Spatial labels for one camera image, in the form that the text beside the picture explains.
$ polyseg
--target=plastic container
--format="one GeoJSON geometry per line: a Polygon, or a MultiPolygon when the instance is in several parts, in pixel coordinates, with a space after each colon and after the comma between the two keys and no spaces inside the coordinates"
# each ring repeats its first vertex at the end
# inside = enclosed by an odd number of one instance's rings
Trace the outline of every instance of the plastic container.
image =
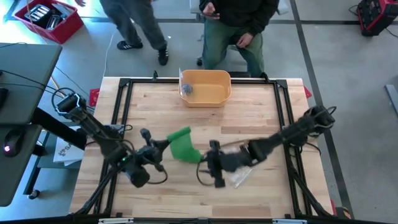
{"type": "Polygon", "coordinates": [[[40,26],[37,26],[33,24],[35,29],[33,28],[32,24],[30,23],[29,20],[26,20],[25,14],[27,13],[27,7],[23,7],[20,11],[16,12],[14,17],[27,26],[30,31],[35,32],[42,37],[48,38],[58,44],[63,44],[65,43],[76,31],[78,31],[83,25],[83,21],[80,19],[80,16],[77,14],[77,9],[75,7],[72,7],[68,4],[65,4],[63,2],[55,1],[55,0],[33,0],[29,3],[29,9],[33,9],[36,5],[42,4],[44,6],[47,6],[50,9],[55,9],[52,6],[52,3],[58,3],[61,4],[67,8],[70,8],[73,10],[73,12],[65,18],[61,23],[59,23],[53,30],[47,30],[44,28],[41,28],[40,26]]]}
{"type": "Polygon", "coordinates": [[[189,94],[180,94],[188,107],[222,107],[231,96],[231,77],[222,70],[186,70],[182,72],[179,92],[183,85],[191,86],[189,94]]]}

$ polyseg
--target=green towel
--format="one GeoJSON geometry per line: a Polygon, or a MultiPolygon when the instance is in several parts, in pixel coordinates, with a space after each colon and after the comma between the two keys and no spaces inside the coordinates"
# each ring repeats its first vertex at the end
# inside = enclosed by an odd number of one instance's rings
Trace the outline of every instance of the green towel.
{"type": "Polygon", "coordinates": [[[195,149],[191,141],[191,128],[185,127],[167,136],[170,141],[170,150],[174,159],[182,162],[198,163],[201,159],[199,150],[195,149]]]}

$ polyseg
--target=black jacket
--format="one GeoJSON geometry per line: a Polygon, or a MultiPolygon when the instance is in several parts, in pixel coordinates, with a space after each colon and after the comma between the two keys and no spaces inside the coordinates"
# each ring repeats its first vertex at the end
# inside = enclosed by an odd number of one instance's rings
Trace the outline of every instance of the black jacket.
{"type": "Polygon", "coordinates": [[[203,11],[212,2],[220,21],[231,27],[248,27],[252,35],[261,33],[278,8],[279,0],[200,0],[203,11]]]}

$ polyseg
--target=yellow bin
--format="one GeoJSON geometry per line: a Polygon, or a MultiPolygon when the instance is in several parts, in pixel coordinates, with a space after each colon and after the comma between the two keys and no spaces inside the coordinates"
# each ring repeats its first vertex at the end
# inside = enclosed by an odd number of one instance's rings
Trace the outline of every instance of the yellow bin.
{"type": "Polygon", "coordinates": [[[222,70],[185,70],[179,84],[180,96],[188,107],[222,107],[231,96],[231,77],[222,70]],[[181,94],[182,85],[192,87],[181,94]]]}

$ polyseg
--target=hand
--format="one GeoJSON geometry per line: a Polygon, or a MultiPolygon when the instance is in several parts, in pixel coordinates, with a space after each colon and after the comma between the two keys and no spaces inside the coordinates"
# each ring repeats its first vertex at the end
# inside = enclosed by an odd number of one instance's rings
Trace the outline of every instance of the hand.
{"type": "Polygon", "coordinates": [[[238,43],[236,43],[236,46],[240,47],[240,48],[245,48],[246,46],[248,46],[250,44],[252,39],[253,39],[253,35],[251,35],[250,33],[245,33],[238,40],[238,43]]]}
{"type": "Polygon", "coordinates": [[[220,19],[220,14],[219,13],[215,13],[216,8],[214,8],[213,3],[209,2],[205,9],[203,10],[203,15],[207,18],[207,19],[213,19],[213,20],[217,20],[220,19]]]}
{"type": "Polygon", "coordinates": [[[78,4],[81,7],[85,7],[86,6],[86,2],[85,0],[75,0],[76,4],[78,4]]]}

